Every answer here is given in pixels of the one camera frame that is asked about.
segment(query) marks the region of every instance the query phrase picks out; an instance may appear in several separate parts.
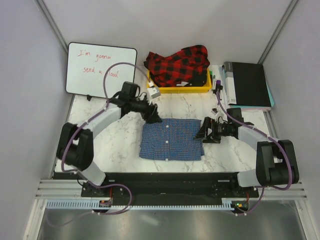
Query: yellow tray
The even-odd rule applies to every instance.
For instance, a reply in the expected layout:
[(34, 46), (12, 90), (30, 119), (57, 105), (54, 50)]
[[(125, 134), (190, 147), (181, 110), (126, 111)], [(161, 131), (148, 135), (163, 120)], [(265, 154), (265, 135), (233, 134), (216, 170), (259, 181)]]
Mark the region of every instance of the yellow tray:
[[(149, 88), (149, 82), (146, 83), (146, 88)], [(206, 70), (206, 83), (203, 86), (174, 86), (174, 87), (159, 87), (162, 94), (197, 94), (206, 93), (212, 88), (209, 68)]]

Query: stack of books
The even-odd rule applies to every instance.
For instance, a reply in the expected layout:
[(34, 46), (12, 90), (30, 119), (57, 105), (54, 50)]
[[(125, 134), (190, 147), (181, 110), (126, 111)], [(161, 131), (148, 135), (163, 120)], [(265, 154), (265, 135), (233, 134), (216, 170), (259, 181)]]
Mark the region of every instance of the stack of books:
[(231, 108), (269, 111), (274, 106), (262, 64), (227, 61), (219, 71)]

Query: plaid shirt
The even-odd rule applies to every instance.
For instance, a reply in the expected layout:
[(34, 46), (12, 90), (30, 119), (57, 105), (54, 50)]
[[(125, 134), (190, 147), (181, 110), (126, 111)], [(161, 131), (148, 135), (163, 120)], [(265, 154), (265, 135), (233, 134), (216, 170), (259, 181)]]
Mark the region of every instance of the plaid shirt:
[(149, 52), (144, 62), (144, 66), (150, 71), (151, 79), (158, 87), (176, 87), (181, 82), (188, 83), (195, 77), (205, 76), (204, 83), (203, 80), (199, 83), (201, 85), (192, 83), (193, 87), (203, 86), (206, 83), (209, 65), (208, 51), (202, 45), (183, 48), (168, 57)]
[(197, 161), (205, 155), (201, 139), (194, 139), (201, 127), (198, 119), (163, 118), (144, 124), (140, 157), (150, 160)]

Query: marble surface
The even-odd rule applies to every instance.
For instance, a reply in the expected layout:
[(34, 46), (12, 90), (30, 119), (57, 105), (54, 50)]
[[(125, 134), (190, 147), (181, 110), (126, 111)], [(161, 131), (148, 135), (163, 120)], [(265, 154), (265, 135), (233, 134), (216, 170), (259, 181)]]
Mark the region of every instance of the marble surface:
[[(210, 69), (220, 79), (218, 66)], [(136, 71), (134, 80), (146, 89), (146, 80)], [(87, 119), (99, 110), (105, 100), (85, 96), (74, 98), (69, 122), (77, 123)], [(155, 100), (161, 118), (200, 119), (214, 117), (212, 108), (218, 106), (216, 96), (211, 92), (192, 94), (162, 94)], [(264, 114), (261, 110), (242, 112), (246, 122), (269, 134)], [(220, 144), (203, 144), (204, 156), (200, 161), (162, 161), (139, 157), (142, 127), (144, 121), (139, 113), (131, 112), (120, 120), (113, 122), (94, 140), (94, 161), (105, 172), (237, 172), (254, 169), (256, 152), (246, 143), (234, 137), (223, 137)], [(56, 172), (61, 172), (58, 160)]]

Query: whiteboard frame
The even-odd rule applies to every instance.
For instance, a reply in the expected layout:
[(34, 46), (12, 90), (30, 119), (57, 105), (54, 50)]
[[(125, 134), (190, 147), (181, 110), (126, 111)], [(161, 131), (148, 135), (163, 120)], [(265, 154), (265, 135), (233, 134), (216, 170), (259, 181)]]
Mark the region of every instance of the whiteboard frame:
[[(101, 45), (101, 44), (94, 44), (94, 43), (85, 43), (85, 42), (78, 42), (78, 41), (71, 41), (68, 44), (68, 58), (66, 61), (66, 72), (65, 72), (65, 91), (68, 94), (76, 94), (76, 95), (81, 95), (81, 96), (87, 96), (88, 99), (91, 98), (99, 98), (99, 99), (104, 99), (105, 97), (100, 97), (100, 96), (91, 96), (89, 94), (85, 95), (85, 94), (80, 94), (80, 93), (76, 93), (76, 92), (69, 92), (67, 91), (67, 77), (68, 77), (68, 67), (69, 67), (69, 46), (70, 44), (85, 44), (85, 45), (93, 45), (93, 46), (102, 46), (102, 47), (112, 47), (112, 48), (120, 48), (120, 49), (133, 49), (135, 50), (136, 54), (135, 54), (135, 60), (134, 60), (134, 65), (137, 65), (137, 58), (138, 58), (138, 51), (137, 49), (135, 49), (134, 47), (127, 47), (127, 46), (111, 46), (111, 45)], [(135, 76), (136, 76), (136, 68), (134, 67), (133, 69), (133, 80), (132, 83), (135, 82)]]

